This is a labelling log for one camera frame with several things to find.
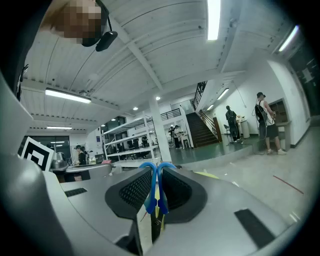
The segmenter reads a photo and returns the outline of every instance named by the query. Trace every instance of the white table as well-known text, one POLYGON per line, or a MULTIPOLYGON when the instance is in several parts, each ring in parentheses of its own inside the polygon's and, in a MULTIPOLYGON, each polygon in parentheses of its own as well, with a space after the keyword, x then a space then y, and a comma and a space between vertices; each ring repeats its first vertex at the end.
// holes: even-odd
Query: white table
POLYGON ((242 132, 244 139, 249 138, 249 137, 250 137, 250 133, 249 133, 249 127, 248 127, 248 122, 247 122, 247 120, 242 120, 242 121, 239 121, 239 122, 237 122, 237 123, 238 123, 238 125, 239 125, 240 135, 241 135, 241 132, 242 132))
POLYGON ((184 144, 184 141, 187 140, 188 141, 188 145, 189 145, 189 148, 191 147, 190 145, 190 139, 189 139, 189 136, 188 134, 185 134, 184 136, 181 136, 181 143, 182 143, 182 148, 185 149, 185 144, 184 144))

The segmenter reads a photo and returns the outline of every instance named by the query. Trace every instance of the black mesh vent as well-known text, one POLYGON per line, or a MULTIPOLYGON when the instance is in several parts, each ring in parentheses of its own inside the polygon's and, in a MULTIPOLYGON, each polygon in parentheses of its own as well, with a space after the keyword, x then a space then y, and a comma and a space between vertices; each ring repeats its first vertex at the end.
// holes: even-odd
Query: black mesh vent
POLYGON ((162 187, 169 211, 184 205, 192 195, 192 188, 187 183, 165 170, 162 172, 162 187))
POLYGON ((76 196, 76 195, 82 194, 84 192, 87 192, 87 190, 84 189, 83 187, 81 187, 81 188, 65 191, 64 193, 65 193, 66 197, 69 198, 69 197, 72 197, 72 196, 76 196))
POLYGON ((140 210, 150 193, 151 174, 151 171, 148 171, 119 191, 119 196, 137 211, 140 210))

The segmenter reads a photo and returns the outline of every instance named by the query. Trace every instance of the white column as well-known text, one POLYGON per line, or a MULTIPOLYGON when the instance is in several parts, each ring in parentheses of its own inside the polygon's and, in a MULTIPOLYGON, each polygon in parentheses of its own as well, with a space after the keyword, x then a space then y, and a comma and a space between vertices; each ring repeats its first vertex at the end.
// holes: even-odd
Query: white column
POLYGON ((158 145, 161 153, 161 158, 163 162, 171 162, 171 155, 169 151, 168 139, 164 129, 164 125, 161 120, 161 114, 158 106, 158 102, 155 97, 149 99, 149 105, 151 110, 151 115, 153 119, 153 125, 156 132, 156 137, 158 139, 158 145))

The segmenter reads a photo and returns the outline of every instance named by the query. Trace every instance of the reflective floor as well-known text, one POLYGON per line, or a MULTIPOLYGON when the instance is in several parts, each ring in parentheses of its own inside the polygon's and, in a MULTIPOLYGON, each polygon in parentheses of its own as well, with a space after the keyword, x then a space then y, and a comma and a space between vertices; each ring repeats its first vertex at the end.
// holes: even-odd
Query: reflective floor
POLYGON ((245 140, 241 137, 241 141, 243 141, 243 144, 241 144, 241 142, 237 142, 235 144, 228 145, 229 142, 227 136, 222 135, 222 142, 220 143, 197 147, 194 149, 170 148, 172 163, 174 165, 181 165, 224 156, 232 152, 242 150, 246 147, 251 147, 248 144, 257 143, 259 141, 259 137, 252 135, 245 140))

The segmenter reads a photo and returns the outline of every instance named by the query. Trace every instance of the stair railing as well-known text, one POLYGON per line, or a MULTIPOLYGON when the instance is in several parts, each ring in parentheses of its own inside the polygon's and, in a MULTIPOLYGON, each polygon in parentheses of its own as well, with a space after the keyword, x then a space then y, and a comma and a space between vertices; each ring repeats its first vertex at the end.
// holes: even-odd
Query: stair railing
POLYGON ((192 101, 192 105, 194 110, 196 110, 196 108, 199 105, 199 102, 201 100, 202 94, 204 93, 204 90, 206 88, 208 81, 204 81, 204 82, 198 82, 196 90, 195 90, 195 95, 194 95, 194 99, 192 101))
POLYGON ((200 116, 202 118, 202 121, 205 124, 208 124, 211 127, 212 133, 216 137, 216 139, 219 142, 222 142, 221 132, 220 132, 220 128, 219 128, 219 124, 218 124, 217 118, 215 117, 215 120, 214 119, 212 120, 202 110, 199 111, 199 114, 200 114, 200 116))

